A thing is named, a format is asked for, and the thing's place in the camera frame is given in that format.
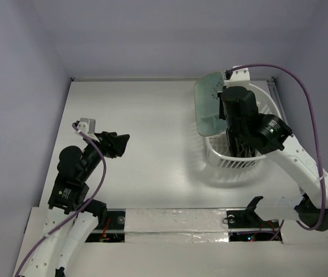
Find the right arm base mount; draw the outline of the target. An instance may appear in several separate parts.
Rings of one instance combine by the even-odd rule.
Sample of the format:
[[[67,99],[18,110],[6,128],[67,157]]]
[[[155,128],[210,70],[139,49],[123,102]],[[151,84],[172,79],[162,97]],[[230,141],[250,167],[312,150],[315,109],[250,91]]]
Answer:
[[[253,211],[227,210],[222,224],[228,228],[230,242],[282,242],[281,233],[276,235],[280,228],[280,222],[277,220],[264,221]]]

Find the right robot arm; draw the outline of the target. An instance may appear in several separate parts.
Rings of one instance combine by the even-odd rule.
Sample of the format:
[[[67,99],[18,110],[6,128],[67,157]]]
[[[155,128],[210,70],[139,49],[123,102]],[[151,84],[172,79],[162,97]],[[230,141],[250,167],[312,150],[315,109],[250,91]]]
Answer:
[[[245,87],[224,86],[218,96],[231,154],[240,145],[259,152],[302,190],[301,196],[291,199],[254,197],[244,213],[246,222],[258,226],[268,219],[295,220],[306,230],[328,230],[328,173],[303,149],[292,129],[280,117],[260,113],[255,94]]]

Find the light green speckled plate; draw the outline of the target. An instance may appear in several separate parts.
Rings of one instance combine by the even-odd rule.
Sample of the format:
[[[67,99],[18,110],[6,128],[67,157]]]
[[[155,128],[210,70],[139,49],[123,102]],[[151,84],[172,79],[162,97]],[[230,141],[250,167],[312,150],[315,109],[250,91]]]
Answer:
[[[218,94],[224,86],[223,72],[213,72],[195,82],[194,101],[197,131],[202,137],[210,137],[227,128],[225,119],[220,118],[223,109]]]

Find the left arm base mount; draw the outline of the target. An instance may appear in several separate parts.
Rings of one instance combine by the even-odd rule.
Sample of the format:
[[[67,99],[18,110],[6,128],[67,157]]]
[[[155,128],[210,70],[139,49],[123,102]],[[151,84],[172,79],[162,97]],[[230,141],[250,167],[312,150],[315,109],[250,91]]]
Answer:
[[[99,224],[87,237],[87,243],[114,243],[125,241],[125,209],[108,209],[104,223]]]

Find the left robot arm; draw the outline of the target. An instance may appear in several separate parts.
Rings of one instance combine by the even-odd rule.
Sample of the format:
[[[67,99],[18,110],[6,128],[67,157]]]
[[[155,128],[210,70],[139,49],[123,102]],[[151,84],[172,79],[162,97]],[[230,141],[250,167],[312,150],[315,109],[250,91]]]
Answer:
[[[123,156],[130,136],[115,132],[85,134],[87,146],[64,148],[49,201],[42,237],[23,258],[16,276],[67,276],[82,245],[95,228],[109,224],[107,205],[87,197],[87,180],[106,159]]]

